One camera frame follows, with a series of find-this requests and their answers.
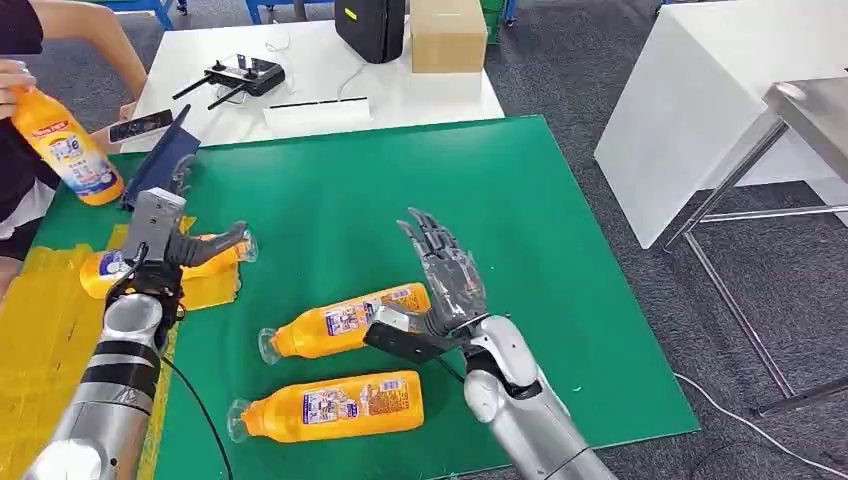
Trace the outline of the person's right hand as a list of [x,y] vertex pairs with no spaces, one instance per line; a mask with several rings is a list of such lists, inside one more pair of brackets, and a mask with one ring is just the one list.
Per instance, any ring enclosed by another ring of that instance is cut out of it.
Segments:
[[17,110],[18,97],[36,86],[36,78],[21,61],[1,60],[1,119],[11,117]]

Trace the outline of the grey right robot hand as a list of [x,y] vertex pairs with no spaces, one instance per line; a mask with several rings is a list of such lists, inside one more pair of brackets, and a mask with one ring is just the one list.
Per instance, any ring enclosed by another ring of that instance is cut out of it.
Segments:
[[429,285],[431,309],[424,315],[429,333],[456,335],[489,313],[485,286],[470,252],[432,214],[410,207],[413,224],[399,220],[419,257]]

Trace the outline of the person's left hand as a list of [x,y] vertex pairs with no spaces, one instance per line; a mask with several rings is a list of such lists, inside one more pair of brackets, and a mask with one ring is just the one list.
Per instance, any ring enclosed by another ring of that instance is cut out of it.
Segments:
[[107,126],[96,130],[91,131],[89,136],[91,139],[98,145],[98,147],[107,154],[118,153],[121,149],[119,144],[113,144],[109,139],[109,131],[110,128],[118,123],[122,123],[124,121],[130,120],[132,115],[136,109],[136,102],[131,102],[125,105],[122,105],[118,110],[118,117],[115,121],[108,124]]

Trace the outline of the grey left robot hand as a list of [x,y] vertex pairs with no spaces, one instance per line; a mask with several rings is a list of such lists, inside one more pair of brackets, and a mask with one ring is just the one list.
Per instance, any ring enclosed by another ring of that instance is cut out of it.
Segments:
[[244,221],[207,239],[181,232],[185,204],[185,198],[162,187],[138,193],[122,247],[123,258],[130,265],[128,289],[179,299],[185,267],[199,267],[244,239]]

